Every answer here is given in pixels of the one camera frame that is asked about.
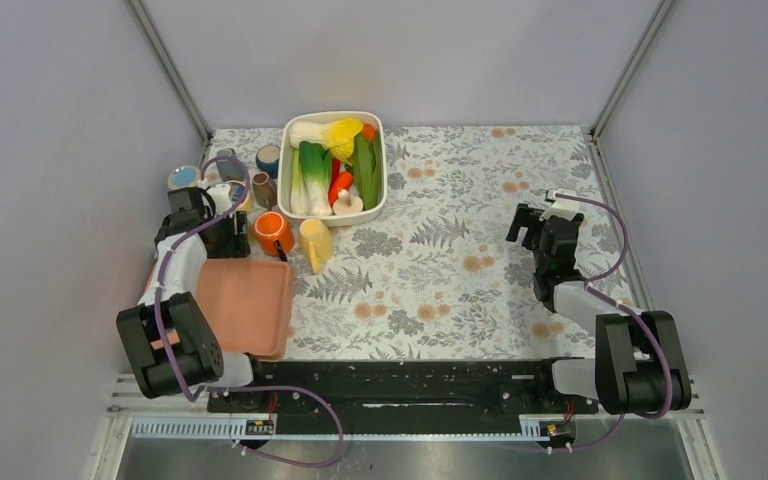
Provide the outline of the orange mug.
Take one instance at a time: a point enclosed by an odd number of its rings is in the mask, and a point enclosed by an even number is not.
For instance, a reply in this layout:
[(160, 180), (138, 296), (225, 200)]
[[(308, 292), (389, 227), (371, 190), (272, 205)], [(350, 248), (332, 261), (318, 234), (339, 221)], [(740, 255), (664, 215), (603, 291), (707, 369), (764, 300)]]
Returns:
[(253, 223), (253, 232), (261, 250), (270, 257), (286, 261), (295, 246), (292, 226), (280, 212), (260, 214)]

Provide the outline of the brown mug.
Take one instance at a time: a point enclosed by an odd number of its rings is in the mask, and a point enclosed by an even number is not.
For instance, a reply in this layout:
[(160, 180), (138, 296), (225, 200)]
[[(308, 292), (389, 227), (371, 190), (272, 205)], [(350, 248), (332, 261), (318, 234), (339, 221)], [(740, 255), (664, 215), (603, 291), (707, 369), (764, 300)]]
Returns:
[(277, 205), (276, 185), (267, 173), (258, 172), (252, 177), (252, 191), (261, 208), (271, 210)]

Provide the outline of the light blue glazed mug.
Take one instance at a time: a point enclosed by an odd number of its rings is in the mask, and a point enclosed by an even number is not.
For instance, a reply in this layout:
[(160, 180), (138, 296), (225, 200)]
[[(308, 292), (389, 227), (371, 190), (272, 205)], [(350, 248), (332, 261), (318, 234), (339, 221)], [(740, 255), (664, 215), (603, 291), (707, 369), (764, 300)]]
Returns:
[(167, 177), (167, 188), (169, 191), (199, 187), (200, 183), (200, 169), (193, 165), (180, 166), (174, 169)]

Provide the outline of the yellow mug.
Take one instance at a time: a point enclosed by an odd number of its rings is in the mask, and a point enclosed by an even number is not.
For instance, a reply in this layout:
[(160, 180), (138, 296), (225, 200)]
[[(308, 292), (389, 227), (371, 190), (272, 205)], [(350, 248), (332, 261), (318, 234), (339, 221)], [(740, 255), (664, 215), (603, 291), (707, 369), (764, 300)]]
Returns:
[(329, 228), (318, 219), (304, 220), (299, 226), (300, 247), (312, 272), (319, 274), (334, 255), (334, 242)]

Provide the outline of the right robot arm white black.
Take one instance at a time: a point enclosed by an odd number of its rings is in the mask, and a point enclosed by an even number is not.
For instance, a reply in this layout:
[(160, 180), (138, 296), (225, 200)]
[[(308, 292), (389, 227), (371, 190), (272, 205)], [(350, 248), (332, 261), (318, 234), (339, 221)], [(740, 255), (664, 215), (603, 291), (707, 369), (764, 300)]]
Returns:
[(673, 316), (640, 311), (584, 277), (576, 267), (583, 220), (576, 210), (521, 203), (506, 236), (532, 255), (536, 299), (595, 340), (591, 359), (549, 360), (533, 386), (535, 402), (557, 412), (576, 396), (597, 401), (610, 414), (647, 418), (688, 408), (693, 393)]

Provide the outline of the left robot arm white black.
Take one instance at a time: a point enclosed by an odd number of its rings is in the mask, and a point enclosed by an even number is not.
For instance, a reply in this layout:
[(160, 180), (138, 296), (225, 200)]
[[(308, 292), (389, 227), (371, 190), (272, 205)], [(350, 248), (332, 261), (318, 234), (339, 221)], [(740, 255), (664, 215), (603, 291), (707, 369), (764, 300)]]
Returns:
[(196, 299), (199, 277), (210, 259), (249, 253), (242, 237), (246, 217), (241, 184), (186, 187), (168, 193), (170, 212), (154, 238), (156, 264), (147, 287), (116, 317), (116, 328), (144, 397), (232, 390), (248, 411), (269, 401), (270, 385), (254, 373), (252, 358), (220, 346)]

